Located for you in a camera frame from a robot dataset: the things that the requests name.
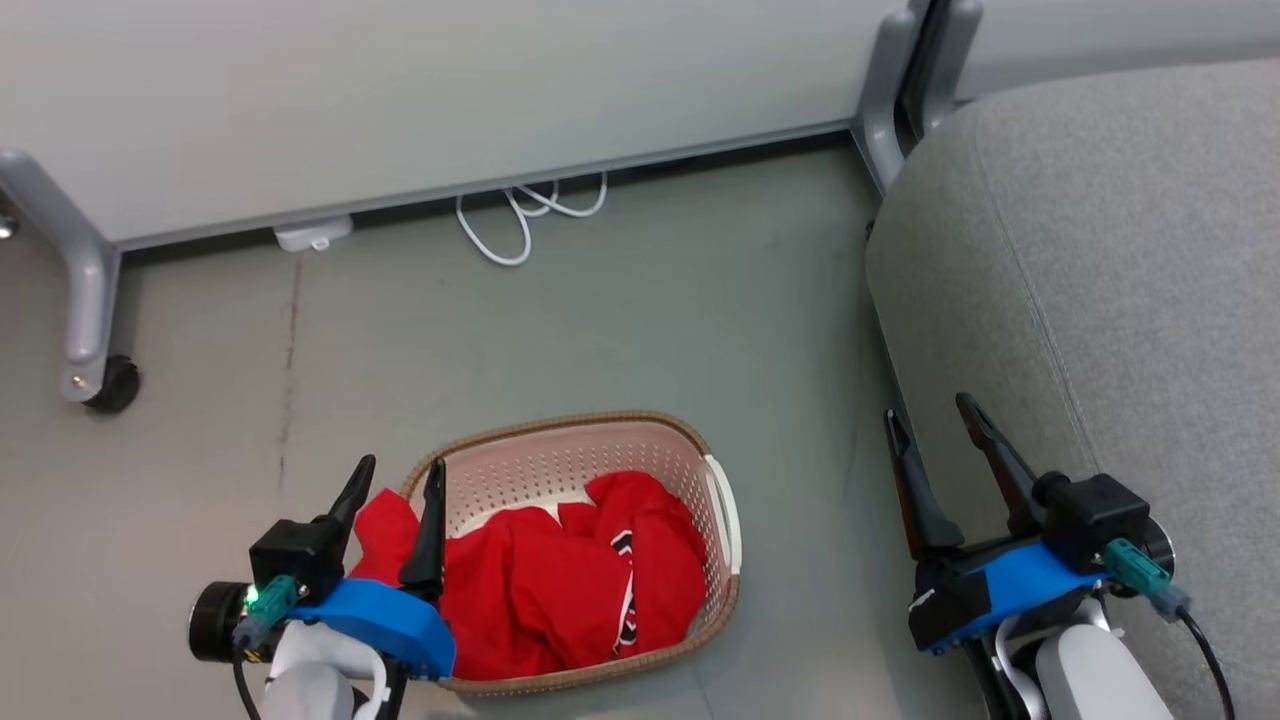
gray fabric cushion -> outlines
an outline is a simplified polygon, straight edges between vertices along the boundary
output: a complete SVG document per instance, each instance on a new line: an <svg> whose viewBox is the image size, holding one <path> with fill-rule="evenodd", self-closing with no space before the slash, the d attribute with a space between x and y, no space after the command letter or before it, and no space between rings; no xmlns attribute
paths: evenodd
<svg viewBox="0 0 1280 720"><path fill-rule="evenodd" d="M1004 505L952 396L1037 471L1153 505L1242 717L1280 707L1280 63L978 101L927 137L868 275L925 466L969 539ZM1180 717L1221 715L1180 625L1117 603Z"/></svg>

laundry basket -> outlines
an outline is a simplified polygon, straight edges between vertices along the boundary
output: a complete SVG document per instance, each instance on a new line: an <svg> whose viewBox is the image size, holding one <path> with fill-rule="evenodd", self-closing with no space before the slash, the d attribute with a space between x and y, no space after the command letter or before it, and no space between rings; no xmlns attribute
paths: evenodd
<svg viewBox="0 0 1280 720"><path fill-rule="evenodd" d="M733 614L742 562L737 506L724 470L703 438L685 423L658 413L607 413L516 425L461 439L422 459L404 480L401 495L420 516L419 483L442 456L449 464L447 537L460 537L484 525L499 510L530 505L549 509L559 502L585 501L590 480L618 470L641 470L685 502L707 544L703 568L707 601L680 644L547 675L493 682L451 679L442 683L448 689L532 693L646 670L707 644Z"/></svg>

red cloth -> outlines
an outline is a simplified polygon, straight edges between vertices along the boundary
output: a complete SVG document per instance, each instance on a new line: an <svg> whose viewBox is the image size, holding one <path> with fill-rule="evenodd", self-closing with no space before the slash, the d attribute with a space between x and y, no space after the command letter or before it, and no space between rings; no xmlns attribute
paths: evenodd
<svg viewBox="0 0 1280 720"><path fill-rule="evenodd" d="M408 501L383 488L356 515L356 539L364 552L351 577L381 580L398 588L399 569L413 553L419 524Z"/></svg>
<svg viewBox="0 0 1280 720"><path fill-rule="evenodd" d="M454 675L498 680L607 662L676 644L707 597L705 547L689 509L644 473L586 487L591 503L504 510L445 542L440 614ZM352 577L398 585L417 518L383 491L361 511Z"/></svg>

basket handle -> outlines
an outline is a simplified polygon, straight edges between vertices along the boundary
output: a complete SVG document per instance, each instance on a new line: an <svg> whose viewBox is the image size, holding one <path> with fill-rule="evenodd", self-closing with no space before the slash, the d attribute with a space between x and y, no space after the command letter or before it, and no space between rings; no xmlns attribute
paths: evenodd
<svg viewBox="0 0 1280 720"><path fill-rule="evenodd" d="M710 454L707 461L707 488L712 493L712 510L716 512L716 530L719 533L721 550L728 562L730 573L737 575L742 569L742 525L737 519L737 502L733 489L728 487L724 468Z"/></svg>

black wheel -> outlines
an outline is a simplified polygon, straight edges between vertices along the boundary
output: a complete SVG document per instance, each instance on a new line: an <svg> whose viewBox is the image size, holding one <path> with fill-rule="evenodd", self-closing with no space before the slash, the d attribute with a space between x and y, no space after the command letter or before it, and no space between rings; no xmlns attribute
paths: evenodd
<svg viewBox="0 0 1280 720"><path fill-rule="evenodd" d="M111 355L102 368L102 389L84 401L84 407L96 413L116 415L133 402L142 387L138 366L125 355Z"/></svg>

